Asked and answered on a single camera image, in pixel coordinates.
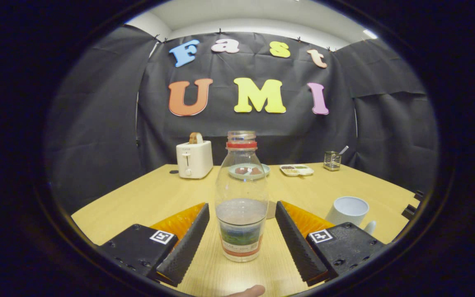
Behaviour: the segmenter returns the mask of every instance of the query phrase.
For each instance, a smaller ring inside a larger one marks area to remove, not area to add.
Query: light blue plate
[[[263,167],[263,171],[265,172],[265,176],[269,175],[270,173],[270,167],[268,167],[267,165],[265,164],[261,164],[262,167]],[[240,180],[244,180],[244,179],[247,179],[247,180],[254,180],[254,179],[260,179],[263,177],[262,174],[251,174],[251,172],[247,172],[245,174],[238,174],[236,173],[236,169],[237,168],[242,168],[242,167],[248,167],[248,168],[258,168],[259,166],[256,165],[256,164],[246,164],[246,163],[243,163],[243,164],[236,164],[236,165],[232,165],[228,168],[228,173],[230,174],[230,176],[232,177],[235,177],[236,179],[240,179]]]

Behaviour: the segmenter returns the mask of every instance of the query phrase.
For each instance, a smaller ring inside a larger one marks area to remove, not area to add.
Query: blue letter
[[[190,40],[186,43],[183,43],[182,45],[179,45],[178,47],[174,47],[173,49],[170,49],[170,53],[173,53],[175,55],[175,58],[177,59],[177,63],[175,63],[175,67],[181,67],[186,63],[192,62],[195,60],[195,57],[190,56],[189,54],[196,53],[198,52],[198,49],[195,47],[195,45],[198,45],[199,41],[197,39]]]

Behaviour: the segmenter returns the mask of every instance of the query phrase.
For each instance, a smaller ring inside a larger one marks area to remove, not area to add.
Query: toaster
[[[205,177],[214,162],[212,159],[212,143],[198,137],[197,143],[181,143],[177,150],[179,176],[185,179],[201,179]]]

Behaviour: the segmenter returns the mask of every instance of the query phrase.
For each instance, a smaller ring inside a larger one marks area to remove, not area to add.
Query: ceiling
[[[172,30],[222,19],[273,19],[307,26],[350,43],[364,27],[311,0],[171,0],[150,10]]]

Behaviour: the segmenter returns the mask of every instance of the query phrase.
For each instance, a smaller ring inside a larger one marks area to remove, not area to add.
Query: table surface
[[[414,193],[345,165],[339,171],[328,171],[322,163],[307,165],[315,173],[305,177],[287,177],[279,165],[270,165],[267,176],[270,200],[287,201],[323,218],[336,198],[362,198],[368,202],[369,211],[360,226],[363,228],[375,220],[373,236],[385,244],[407,224],[408,220],[401,215],[404,208],[408,204],[414,207],[419,204]],[[266,288],[264,296],[278,297],[310,288],[302,282],[275,218],[266,221],[258,258],[247,263],[226,259],[214,212],[219,167],[199,180],[170,174],[170,170],[176,169],[177,165],[164,165],[95,200],[72,218],[92,242],[101,245],[132,224],[151,226],[181,210],[207,202],[210,221],[177,290],[195,296],[224,296],[261,284]]]

